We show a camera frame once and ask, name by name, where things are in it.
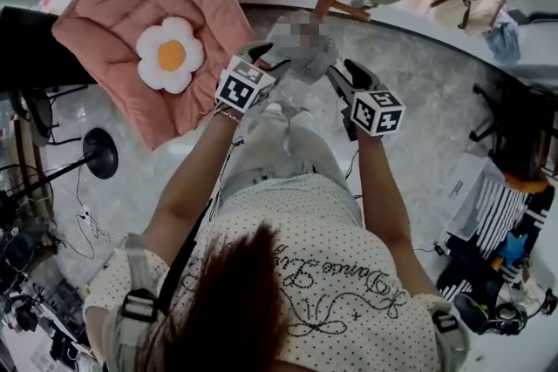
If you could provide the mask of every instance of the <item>person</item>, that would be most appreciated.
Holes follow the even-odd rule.
[[[382,140],[357,131],[362,218],[312,116],[282,112],[268,106],[244,144],[235,140],[215,216],[201,224],[171,315],[136,369],[458,369],[465,331],[458,323],[456,344],[439,322],[456,320],[414,253]],[[241,119],[219,110],[161,194],[142,236],[155,286],[208,203]],[[130,291],[126,263],[117,250],[85,301],[101,363],[105,318]]]

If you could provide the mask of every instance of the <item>white flower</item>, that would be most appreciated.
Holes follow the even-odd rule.
[[[180,93],[203,63],[203,47],[192,25],[181,17],[168,17],[149,27],[138,39],[139,77],[154,90]]]

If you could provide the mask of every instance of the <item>white cube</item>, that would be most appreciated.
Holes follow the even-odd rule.
[[[233,56],[221,73],[221,82],[215,93],[218,101],[246,112],[252,105],[261,103],[273,88],[276,80],[268,73]]]
[[[391,91],[355,93],[350,119],[371,136],[389,135],[399,130],[405,106]]]

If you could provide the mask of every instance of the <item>white pants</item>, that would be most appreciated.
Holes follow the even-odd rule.
[[[221,203],[261,181],[307,173],[323,175],[349,191],[331,149],[311,130],[310,115],[301,113],[290,122],[283,115],[262,118],[231,155],[221,182]]]

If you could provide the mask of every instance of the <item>black round base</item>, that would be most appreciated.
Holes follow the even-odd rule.
[[[84,155],[98,156],[87,162],[87,167],[95,177],[110,179],[119,168],[119,153],[112,137],[103,129],[91,129],[84,137]]]

